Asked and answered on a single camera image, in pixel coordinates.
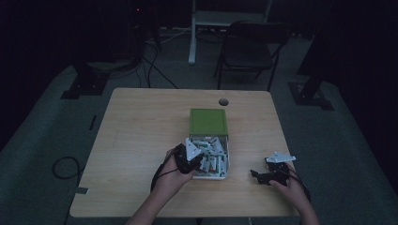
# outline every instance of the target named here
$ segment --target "small white item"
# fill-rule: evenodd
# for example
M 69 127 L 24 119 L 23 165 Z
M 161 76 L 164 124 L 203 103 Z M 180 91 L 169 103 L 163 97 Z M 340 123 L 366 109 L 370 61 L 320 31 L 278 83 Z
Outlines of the small white item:
M 193 144 L 189 138 L 187 138 L 185 140 L 185 145 L 187 148 L 187 160 L 191 161 L 193 160 L 195 157 L 197 157 L 199 154 L 202 153 L 202 150 L 200 150 L 199 148 L 197 148 L 195 146 L 195 144 Z
M 296 158 L 278 152 L 275 152 L 271 157 L 267 157 L 267 162 L 273 162 L 273 163 L 293 161 L 293 160 L 296 160 Z
M 220 142 L 219 137 L 215 137 L 210 141 L 211 146 L 213 147 L 213 151 L 216 153 L 223 153 L 224 150 L 222 148 L 222 143 Z

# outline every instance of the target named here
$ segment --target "cable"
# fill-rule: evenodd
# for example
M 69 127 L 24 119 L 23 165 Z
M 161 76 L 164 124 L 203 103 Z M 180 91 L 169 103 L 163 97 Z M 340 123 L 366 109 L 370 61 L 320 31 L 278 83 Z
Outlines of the cable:
M 150 77 L 149 77 L 150 76 L 150 71 L 154 67 L 154 63 L 155 63 L 156 58 L 158 57 L 159 51 L 158 51 L 158 48 L 156 48 L 155 46 L 153 46 L 151 44 L 147 44 L 147 45 L 149 45 L 149 46 L 151 46 L 152 48 L 155 49 L 155 57 L 153 57 L 152 63 L 149 63 L 149 61 L 145 57 L 143 57 L 150 64 L 150 68 L 149 68 L 148 75 L 147 75 L 148 87 L 150 88 Z
M 155 174 L 153 175 L 153 178 L 152 178 L 152 183 L 151 183 L 151 185 L 150 185 L 150 191 L 153 190 L 153 188 L 155 187 L 156 182 L 158 181 L 159 178 L 161 178 L 162 176 L 164 176 L 164 175 L 166 175 L 166 174 L 168 174 L 168 173 L 172 173 L 172 172 L 178 171 L 178 168 L 177 168 L 177 169 L 171 170 L 171 171 L 169 171 L 169 172 L 165 172 L 165 173 L 160 174 L 161 171 L 162 171 L 163 168 L 164 168 L 164 165 L 169 161 L 170 157 L 171 157 L 175 152 L 176 152 L 176 148 L 173 149 L 173 150 L 170 152 L 169 155 L 167 155 L 167 157 L 164 159 L 163 163 L 162 163 L 162 164 L 159 166 L 159 168 L 156 170 L 156 172 L 155 172 Z
M 186 28 L 186 29 L 183 30 L 181 33 L 178 33 L 178 34 L 176 34 L 176 35 L 173 35 L 173 36 L 169 37 L 168 39 L 166 39 L 166 40 L 164 40 L 164 41 L 161 41 L 161 44 L 164 44 L 164 43 L 166 43 L 166 42 L 168 42 L 168 41 L 170 41 L 170 40 L 172 40 L 172 39 L 174 39 L 174 38 L 177 38 L 178 36 L 182 36 L 183 34 L 185 34 L 185 33 L 186 33 L 188 30 L 190 30 L 190 29 L 191 29 L 190 27 Z M 152 40 L 153 40 L 153 38 L 147 40 L 146 43 L 155 44 L 155 42 L 153 42 Z
M 150 69 L 149 69 L 148 75 L 147 75 L 148 87 L 149 87 L 149 88 L 151 87 L 151 86 L 150 86 L 150 78 L 149 78 L 150 70 L 151 70 L 152 68 L 154 68 L 154 69 L 156 69 L 156 70 L 161 74 L 161 76 L 162 76 L 167 82 L 169 82 L 175 89 L 178 89 L 178 87 L 177 87 L 170 79 L 168 79 L 168 78 L 155 66 L 155 64 L 154 64 L 156 58 L 158 57 L 158 48 L 156 48 L 156 46 L 153 46 L 153 45 L 151 45 L 151 44 L 147 44 L 147 45 L 149 45 L 150 47 L 152 47 L 152 48 L 154 48 L 154 49 L 156 50 L 156 54 L 155 54 L 155 57 L 154 57 L 154 59 L 152 60 L 152 62 L 150 62 L 148 59 L 146 59 L 146 58 L 143 56 L 143 59 L 146 60 L 148 64 L 150 64 Z
M 58 165 L 58 163 L 61 162 L 61 161 L 63 161 L 63 160 L 65 160 L 65 159 L 71 159 L 71 160 L 76 164 L 76 173 L 74 173 L 74 174 L 72 174 L 72 175 L 63 176 L 63 175 L 60 175 L 60 174 L 58 174 L 58 173 L 56 172 L 56 166 Z M 80 183 L 80 180 L 82 179 L 82 173 L 83 173 L 83 171 L 84 171 L 84 168 L 85 168 L 85 167 L 82 167 L 82 168 L 81 168 L 81 166 L 80 166 L 80 164 L 79 164 L 79 161 L 78 161 L 75 157 L 62 157 L 62 158 L 58 159 L 58 160 L 53 164 L 53 166 L 52 166 L 52 172 L 53 172 L 53 175 L 54 175 L 56 178 L 61 179 L 61 180 L 69 180 L 69 179 L 71 179 L 71 178 L 73 178 L 73 177 L 77 177 L 77 180 L 76 180 L 76 187 L 78 187 L 78 186 L 79 186 L 79 183 Z M 68 218 L 69 218 L 70 208 L 72 207 L 72 203 L 73 203 L 73 200 L 70 202 L 69 208 L 68 208 L 68 211 L 67 211 L 67 214 L 65 215 L 65 218 L 64 218 L 64 225 L 66 225 L 66 224 L 68 223 Z
M 295 179 L 299 184 L 301 184 L 301 186 L 302 186 L 302 188 L 303 188 L 303 190 L 304 190 L 304 193 L 305 193 L 305 195 L 307 196 L 308 201 L 311 202 L 311 193 L 310 193 L 310 190 L 307 188 L 306 185 L 304 185 L 304 183 L 301 181 L 301 179 L 297 178 L 296 176 L 294 176 L 294 175 L 292 175 L 292 174 L 290 174 L 290 173 L 284 172 L 284 171 L 282 171 L 282 170 L 280 170 L 280 169 L 277 169 L 276 171 L 277 171 L 277 172 L 280 172 L 280 173 L 283 173 L 283 174 L 285 174 L 285 175 L 287 175 L 287 176 L 289 176 L 289 178 Z M 295 171 L 293 171 L 293 170 L 291 170 L 291 169 L 289 169 L 289 171 L 293 172 L 295 175 L 298 175 Z
M 178 168 L 175 170 L 169 171 L 169 172 L 162 173 L 161 175 L 158 176 L 158 179 L 161 178 L 161 176 L 166 175 L 167 173 L 172 173 L 172 172 L 176 172 L 176 171 L 178 171 Z

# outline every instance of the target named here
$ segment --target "wooden table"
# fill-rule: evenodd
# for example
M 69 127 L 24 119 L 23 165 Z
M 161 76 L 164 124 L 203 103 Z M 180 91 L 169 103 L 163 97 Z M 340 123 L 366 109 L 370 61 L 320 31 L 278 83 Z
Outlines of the wooden table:
M 219 104 L 229 100 L 228 106 Z M 167 150 L 189 136 L 190 108 L 225 109 L 231 167 L 222 181 L 192 180 L 161 210 L 162 218 L 294 216 L 273 187 L 264 157 L 289 154 L 270 93 L 226 90 L 114 90 L 76 194 L 72 216 L 130 217 L 149 194 Z

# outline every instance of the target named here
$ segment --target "table leg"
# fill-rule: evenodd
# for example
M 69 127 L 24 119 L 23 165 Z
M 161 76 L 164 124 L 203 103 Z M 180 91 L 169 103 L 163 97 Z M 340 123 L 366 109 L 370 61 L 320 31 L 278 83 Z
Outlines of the table leg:
M 188 58 L 188 64 L 195 64 L 196 57 L 196 1 L 192 1 L 192 25 L 191 25 L 191 46 L 190 46 L 190 56 Z

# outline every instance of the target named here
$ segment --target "white object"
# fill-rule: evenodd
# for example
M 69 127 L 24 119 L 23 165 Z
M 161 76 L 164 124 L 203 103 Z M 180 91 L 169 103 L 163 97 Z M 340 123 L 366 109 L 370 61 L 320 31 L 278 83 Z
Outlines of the white object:
M 197 148 L 195 146 L 195 144 L 193 144 L 189 138 L 187 138 L 185 140 L 185 146 L 187 148 L 187 160 L 191 161 L 193 160 L 195 157 L 197 157 L 199 154 L 202 153 L 202 150 L 200 150 L 199 148 Z
M 274 163 L 293 161 L 293 160 L 296 160 L 296 158 L 278 152 L 275 152 L 271 157 L 267 157 L 267 162 L 274 162 Z

